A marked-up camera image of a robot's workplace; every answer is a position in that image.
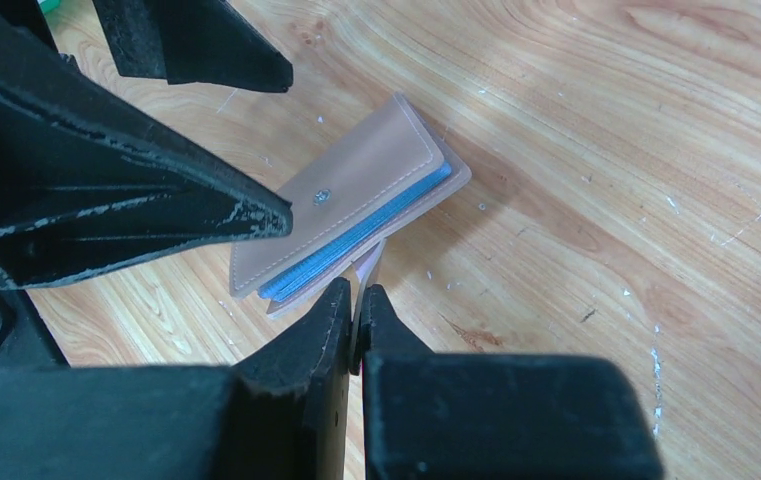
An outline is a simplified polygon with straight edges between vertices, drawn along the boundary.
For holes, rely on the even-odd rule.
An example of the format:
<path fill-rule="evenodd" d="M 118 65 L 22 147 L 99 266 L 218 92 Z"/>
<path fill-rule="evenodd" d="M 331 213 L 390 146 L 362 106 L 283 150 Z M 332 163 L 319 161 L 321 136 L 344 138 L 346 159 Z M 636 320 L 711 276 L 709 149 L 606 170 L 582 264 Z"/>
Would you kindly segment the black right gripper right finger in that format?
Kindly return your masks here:
<path fill-rule="evenodd" d="M 360 319 L 370 479 L 661 479 L 623 372 L 598 357 L 438 353 L 370 287 Z"/>

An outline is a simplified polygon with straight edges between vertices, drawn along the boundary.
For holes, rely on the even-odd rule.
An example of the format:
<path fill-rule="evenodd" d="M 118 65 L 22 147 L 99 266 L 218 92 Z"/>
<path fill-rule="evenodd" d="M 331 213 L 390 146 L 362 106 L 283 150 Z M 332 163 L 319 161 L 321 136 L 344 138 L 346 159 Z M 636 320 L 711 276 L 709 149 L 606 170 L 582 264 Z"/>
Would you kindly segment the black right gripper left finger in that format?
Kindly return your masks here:
<path fill-rule="evenodd" d="M 351 286 L 337 278 L 294 324 L 232 367 L 213 479 L 340 479 Z"/>

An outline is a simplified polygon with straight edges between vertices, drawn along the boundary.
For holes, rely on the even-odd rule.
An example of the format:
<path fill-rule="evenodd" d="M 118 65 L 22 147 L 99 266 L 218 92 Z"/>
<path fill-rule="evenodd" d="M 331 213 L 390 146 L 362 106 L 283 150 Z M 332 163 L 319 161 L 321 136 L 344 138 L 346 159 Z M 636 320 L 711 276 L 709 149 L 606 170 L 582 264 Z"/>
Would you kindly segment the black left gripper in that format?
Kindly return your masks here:
<path fill-rule="evenodd" d="M 69 362 L 21 289 L 284 237 L 290 203 L 90 80 L 34 1 L 0 1 L 0 371 Z"/>

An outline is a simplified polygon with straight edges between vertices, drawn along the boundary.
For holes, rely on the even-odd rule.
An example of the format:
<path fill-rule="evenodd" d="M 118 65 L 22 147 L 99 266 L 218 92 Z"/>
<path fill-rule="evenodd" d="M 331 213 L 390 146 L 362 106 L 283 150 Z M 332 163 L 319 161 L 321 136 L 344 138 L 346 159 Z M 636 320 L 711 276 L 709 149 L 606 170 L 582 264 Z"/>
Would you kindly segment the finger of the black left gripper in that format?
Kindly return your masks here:
<path fill-rule="evenodd" d="M 292 63 L 228 1 L 93 4 L 121 76 L 262 93 L 293 85 Z"/>

